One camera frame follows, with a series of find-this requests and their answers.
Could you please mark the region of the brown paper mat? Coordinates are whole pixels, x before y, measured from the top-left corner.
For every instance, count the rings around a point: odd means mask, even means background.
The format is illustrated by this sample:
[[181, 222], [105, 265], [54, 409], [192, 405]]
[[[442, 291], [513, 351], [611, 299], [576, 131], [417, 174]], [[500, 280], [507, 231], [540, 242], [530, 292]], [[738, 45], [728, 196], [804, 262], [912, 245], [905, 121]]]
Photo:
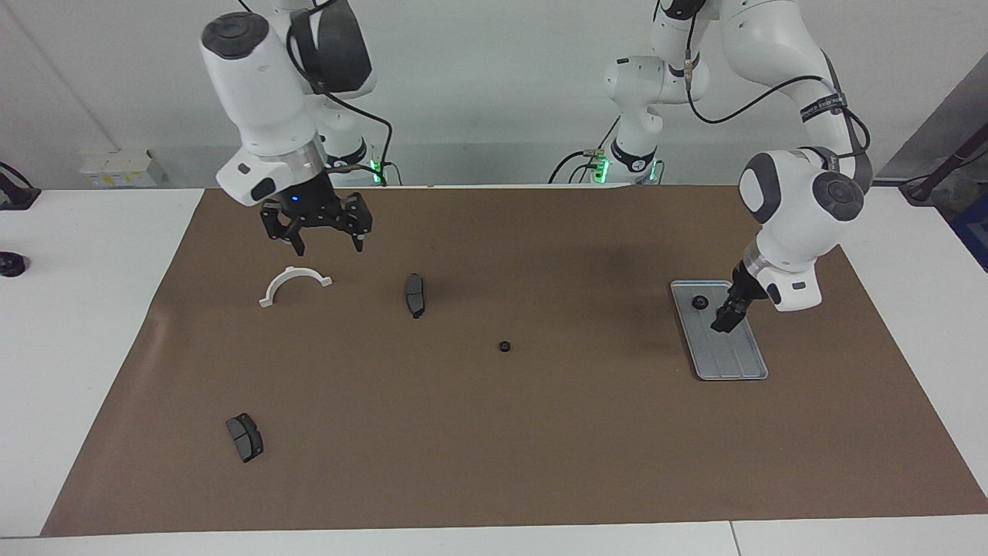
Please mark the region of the brown paper mat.
[[[202, 195], [43, 535], [988, 513], [840, 250], [821, 306], [752, 306], [768, 379], [696, 379], [670, 284], [729, 275], [734, 188], [364, 197], [362, 253], [297, 258]], [[333, 284], [260, 307], [289, 266]]]

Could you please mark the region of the grey metal tray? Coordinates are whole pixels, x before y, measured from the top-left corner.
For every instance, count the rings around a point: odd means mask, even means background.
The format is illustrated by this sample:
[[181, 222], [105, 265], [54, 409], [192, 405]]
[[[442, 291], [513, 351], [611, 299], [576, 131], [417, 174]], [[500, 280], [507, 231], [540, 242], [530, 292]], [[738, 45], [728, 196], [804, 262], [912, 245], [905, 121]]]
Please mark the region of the grey metal tray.
[[[729, 288], [730, 282], [725, 280], [675, 280], [670, 284], [695, 375], [707, 382], [765, 380], [768, 366], [748, 321], [731, 332], [716, 332], [710, 327], [716, 310], [727, 300]], [[706, 310], [691, 306], [696, 295], [709, 298]]]

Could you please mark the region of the black clamp mount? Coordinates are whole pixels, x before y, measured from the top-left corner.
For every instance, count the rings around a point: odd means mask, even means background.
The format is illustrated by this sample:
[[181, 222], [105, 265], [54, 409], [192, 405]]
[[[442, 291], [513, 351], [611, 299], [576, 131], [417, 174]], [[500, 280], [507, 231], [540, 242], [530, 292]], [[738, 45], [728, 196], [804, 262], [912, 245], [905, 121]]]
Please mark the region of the black clamp mount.
[[0, 161], [0, 211], [29, 210], [40, 193], [19, 170]]

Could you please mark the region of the wide dark brake pad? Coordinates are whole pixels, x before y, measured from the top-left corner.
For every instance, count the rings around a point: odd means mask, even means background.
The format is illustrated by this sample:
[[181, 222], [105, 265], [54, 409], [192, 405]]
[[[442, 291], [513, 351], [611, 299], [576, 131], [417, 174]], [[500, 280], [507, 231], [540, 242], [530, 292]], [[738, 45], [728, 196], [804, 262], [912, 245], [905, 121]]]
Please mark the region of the wide dark brake pad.
[[250, 415], [232, 416], [225, 420], [225, 426], [243, 463], [249, 463], [264, 453], [260, 429]]

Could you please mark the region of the blue box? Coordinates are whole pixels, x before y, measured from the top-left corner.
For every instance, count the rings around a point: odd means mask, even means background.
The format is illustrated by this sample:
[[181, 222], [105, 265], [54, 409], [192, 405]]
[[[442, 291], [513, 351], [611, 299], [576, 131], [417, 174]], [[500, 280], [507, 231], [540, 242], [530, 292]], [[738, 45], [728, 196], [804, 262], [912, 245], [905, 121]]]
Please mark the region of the blue box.
[[988, 193], [960, 212], [949, 222], [949, 227], [988, 273]]

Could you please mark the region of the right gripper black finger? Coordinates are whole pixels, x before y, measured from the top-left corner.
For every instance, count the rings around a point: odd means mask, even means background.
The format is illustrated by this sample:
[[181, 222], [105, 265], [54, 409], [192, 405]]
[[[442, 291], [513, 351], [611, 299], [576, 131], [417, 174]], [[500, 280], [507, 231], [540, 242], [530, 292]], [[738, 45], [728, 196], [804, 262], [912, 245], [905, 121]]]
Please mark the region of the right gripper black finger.
[[352, 193], [341, 202], [343, 229], [349, 233], [357, 253], [364, 250], [364, 240], [373, 228], [373, 215], [361, 193]]
[[261, 203], [260, 218], [269, 239], [289, 243], [297, 256], [303, 256], [306, 251], [300, 235], [303, 218], [287, 215], [279, 203]]

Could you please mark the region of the white curved plastic bracket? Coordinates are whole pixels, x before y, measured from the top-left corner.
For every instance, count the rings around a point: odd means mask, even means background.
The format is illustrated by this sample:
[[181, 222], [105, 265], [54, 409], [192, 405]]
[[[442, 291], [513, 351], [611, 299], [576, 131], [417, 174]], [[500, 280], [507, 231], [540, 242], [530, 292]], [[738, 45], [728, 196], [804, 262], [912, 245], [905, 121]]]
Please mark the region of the white curved plastic bracket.
[[334, 281], [328, 275], [323, 275], [317, 270], [306, 268], [306, 267], [286, 267], [281, 273], [278, 273], [268, 282], [267, 288], [265, 289], [264, 296], [258, 300], [260, 307], [272, 307], [276, 302], [276, 292], [279, 291], [290, 280], [296, 280], [299, 278], [307, 278], [317, 281], [321, 287], [329, 287]]

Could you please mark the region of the black stand pole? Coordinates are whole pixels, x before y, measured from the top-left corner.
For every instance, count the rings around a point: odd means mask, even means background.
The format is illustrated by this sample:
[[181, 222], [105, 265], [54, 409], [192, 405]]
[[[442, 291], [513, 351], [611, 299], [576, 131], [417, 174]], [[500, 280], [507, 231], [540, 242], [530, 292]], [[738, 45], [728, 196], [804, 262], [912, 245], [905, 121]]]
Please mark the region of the black stand pole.
[[982, 124], [952, 155], [930, 172], [904, 180], [899, 185], [899, 190], [912, 205], [923, 205], [943, 180], [957, 170], [977, 162], [986, 154], [988, 154], [988, 122]]

